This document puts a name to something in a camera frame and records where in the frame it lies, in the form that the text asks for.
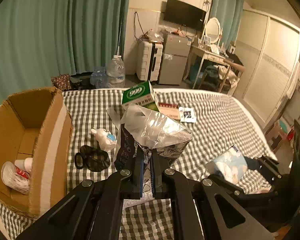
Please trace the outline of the pack of water bottles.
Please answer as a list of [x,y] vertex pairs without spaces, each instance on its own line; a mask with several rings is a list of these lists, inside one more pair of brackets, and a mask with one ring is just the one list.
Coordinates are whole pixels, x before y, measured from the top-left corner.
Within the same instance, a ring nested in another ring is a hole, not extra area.
[[107,88],[107,75],[105,67],[97,67],[90,76],[90,84],[96,89]]

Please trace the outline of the blue white tissue pack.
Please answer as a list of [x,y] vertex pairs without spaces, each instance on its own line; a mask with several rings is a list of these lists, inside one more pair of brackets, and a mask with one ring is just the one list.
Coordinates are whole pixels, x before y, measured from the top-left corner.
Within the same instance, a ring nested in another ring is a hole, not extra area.
[[221,155],[208,162],[205,167],[209,174],[220,175],[233,184],[237,184],[248,170],[247,162],[236,145],[232,145]]

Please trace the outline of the wooden chair with clothes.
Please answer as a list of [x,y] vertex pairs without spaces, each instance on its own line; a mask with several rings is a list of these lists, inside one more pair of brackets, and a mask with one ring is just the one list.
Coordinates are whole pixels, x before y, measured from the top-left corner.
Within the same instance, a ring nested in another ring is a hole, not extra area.
[[226,60],[230,63],[228,66],[215,64],[207,66],[205,69],[205,80],[212,85],[215,91],[233,95],[242,73],[245,72],[245,66]]

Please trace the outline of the white dressing table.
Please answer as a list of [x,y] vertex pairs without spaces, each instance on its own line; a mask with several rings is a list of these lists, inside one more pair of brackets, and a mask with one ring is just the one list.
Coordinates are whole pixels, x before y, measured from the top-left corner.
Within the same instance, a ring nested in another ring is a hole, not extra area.
[[226,76],[224,77],[224,79],[222,81],[221,87],[219,87],[219,89],[218,89],[218,92],[221,92],[222,88],[225,84],[225,79],[228,76],[229,71],[231,69],[230,64],[226,63],[225,57],[218,55],[216,53],[213,53],[213,52],[209,52],[208,50],[200,48],[199,46],[194,46],[194,45],[190,46],[190,51],[189,51],[189,55],[187,57],[187,63],[186,63],[185,73],[183,75],[183,80],[186,80],[188,78],[190,70],[191,70],[191,64],[195,63],[195,60],[197,57],[201,57],[201,62],[200,62],[199,69],[196,74],[196,78],[193,82],[192,89],[196,88],[197,81],[198,81],[200,72],[202,70],[203,63],[204,63],[204,61],[207,60],[207,61],[211,61],[216,64],[226,66],[226,68],[227,68]]

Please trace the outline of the brown cardboard box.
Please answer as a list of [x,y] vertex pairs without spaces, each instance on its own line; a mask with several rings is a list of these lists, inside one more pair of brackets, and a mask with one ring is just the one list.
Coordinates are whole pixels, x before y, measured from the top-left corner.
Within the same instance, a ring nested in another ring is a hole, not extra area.
[[[16,213],[37,218],[66,195],[72,120],[60,90],[25,90],[0,105],[0,201]],[[4,163],[32,158],[28,194],[4,184]]]

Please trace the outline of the white bear toy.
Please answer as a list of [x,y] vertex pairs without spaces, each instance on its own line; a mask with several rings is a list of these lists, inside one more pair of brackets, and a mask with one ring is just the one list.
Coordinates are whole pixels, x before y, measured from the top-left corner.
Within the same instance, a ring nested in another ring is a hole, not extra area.
[[91,129],[91,133],[97,140],[101,150],[109,152],[116,147],[116,137],[112,135],[107,129],[99,128]]

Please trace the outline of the white oval vanity mirror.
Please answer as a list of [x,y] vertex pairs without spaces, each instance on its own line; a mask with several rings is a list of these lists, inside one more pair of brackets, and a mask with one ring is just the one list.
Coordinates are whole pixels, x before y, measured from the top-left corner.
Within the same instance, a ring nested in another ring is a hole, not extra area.
[[211,44],[216,44],[221,35],[221,30],[219,20],[216,17],[210,18],[204,27],[203,37],[209,38]]

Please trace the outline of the teal window curtain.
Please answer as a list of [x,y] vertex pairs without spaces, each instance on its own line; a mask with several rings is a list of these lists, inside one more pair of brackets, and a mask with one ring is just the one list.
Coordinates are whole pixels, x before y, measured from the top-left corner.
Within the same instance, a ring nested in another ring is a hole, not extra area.
[[235,42],[243,12],[244,0],[212,0],[210,17],[217,18],[223,29],[221,43],[226,49]]

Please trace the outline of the white suitcase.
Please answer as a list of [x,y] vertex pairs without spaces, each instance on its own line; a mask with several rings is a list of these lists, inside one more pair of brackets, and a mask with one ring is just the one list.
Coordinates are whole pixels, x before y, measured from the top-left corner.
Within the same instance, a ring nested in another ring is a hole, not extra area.
[[157,81],[160,71],[163,45],[142,41],[138,45],[136,74],[140,81]]

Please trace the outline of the white black sachet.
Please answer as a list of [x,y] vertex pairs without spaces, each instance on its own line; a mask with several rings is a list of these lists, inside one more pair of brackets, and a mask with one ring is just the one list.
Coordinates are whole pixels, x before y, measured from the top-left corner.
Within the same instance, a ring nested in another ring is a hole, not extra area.
[[179,107],[179,115],[181,122],[195,123],[197,121],[193,108]]

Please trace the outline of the black sunglasses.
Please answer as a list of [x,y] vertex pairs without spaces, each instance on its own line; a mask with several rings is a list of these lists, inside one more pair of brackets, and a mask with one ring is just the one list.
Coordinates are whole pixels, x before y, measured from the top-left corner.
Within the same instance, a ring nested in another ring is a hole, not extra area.
[[99,148],[83,145],[75,154],[75,167],[79,170],[86,167],[91,172],[101,172],[110,164],[108,153]]

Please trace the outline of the dark patterned bag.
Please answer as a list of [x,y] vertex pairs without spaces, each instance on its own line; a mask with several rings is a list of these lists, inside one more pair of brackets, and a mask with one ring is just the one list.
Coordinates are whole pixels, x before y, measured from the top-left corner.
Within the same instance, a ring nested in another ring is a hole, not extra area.
[[52,77],[51,82],[56,88],[61,91],[68,91],[72,89],[69,74]]

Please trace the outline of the green 999 medicine box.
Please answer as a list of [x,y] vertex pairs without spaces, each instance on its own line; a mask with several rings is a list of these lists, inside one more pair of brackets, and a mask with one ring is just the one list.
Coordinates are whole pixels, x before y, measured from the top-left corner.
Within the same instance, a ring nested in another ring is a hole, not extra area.
[[139,105],[153,111],[159,111],[158,98],[149,81],[142,82],[124,91],[122,107],[126,109],[131,104]]

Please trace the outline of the red beige capsule box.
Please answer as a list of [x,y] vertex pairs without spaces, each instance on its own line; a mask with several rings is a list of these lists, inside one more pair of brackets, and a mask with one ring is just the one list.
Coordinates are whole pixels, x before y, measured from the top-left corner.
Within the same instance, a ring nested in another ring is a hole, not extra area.
[[159,103],[159,112],[171,119],[180,121],[179,106],[170,103]]

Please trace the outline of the black wall television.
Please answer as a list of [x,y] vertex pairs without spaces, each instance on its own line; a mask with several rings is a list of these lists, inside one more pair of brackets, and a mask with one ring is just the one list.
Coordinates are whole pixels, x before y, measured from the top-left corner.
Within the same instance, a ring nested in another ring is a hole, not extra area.
[[167,0],[164,20],[202,31],[206,11],[179,0]]

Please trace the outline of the silver foil snack bag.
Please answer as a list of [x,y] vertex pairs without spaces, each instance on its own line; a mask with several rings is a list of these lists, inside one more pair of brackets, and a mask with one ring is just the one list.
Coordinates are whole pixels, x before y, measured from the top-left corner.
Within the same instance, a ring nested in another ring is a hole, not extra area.
[[139,105],[129,105],[120,121],[115,167],[118,171],[122,170],[126,163],[134,157],[137,148],[141,148],[143,151],[142,197],[144,184],[147,182],[151,183],[151,190],[148,193],[153,197],[152,150],[157,150],[160,156],[167,158],[171,168],[192,139],[191,132],[181,123],[160,112]]

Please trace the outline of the large water bottle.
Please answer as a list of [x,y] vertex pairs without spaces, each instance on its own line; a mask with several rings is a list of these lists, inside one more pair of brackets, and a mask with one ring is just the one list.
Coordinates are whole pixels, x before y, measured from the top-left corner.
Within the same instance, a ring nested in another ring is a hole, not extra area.
[[126,68],[121,55],[114,55],[106,66],[108,88],[123,88],[126,80]]

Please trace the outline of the silver mini fridge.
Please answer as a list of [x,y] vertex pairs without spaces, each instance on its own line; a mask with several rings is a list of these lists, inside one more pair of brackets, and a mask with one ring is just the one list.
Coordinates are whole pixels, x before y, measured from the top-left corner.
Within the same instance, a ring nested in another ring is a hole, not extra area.
[[191,41],[186,37],[165,33],[163,46],[158,84],[180,85],[190,52]]

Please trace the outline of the white sliding wardrobe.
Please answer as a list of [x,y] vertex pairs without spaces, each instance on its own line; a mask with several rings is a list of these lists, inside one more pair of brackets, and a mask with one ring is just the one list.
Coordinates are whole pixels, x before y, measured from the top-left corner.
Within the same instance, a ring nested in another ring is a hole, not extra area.
[[300,28],[266,12],[245,9],[235,45],[245,71],[234,97],[265,128],[299,70]]

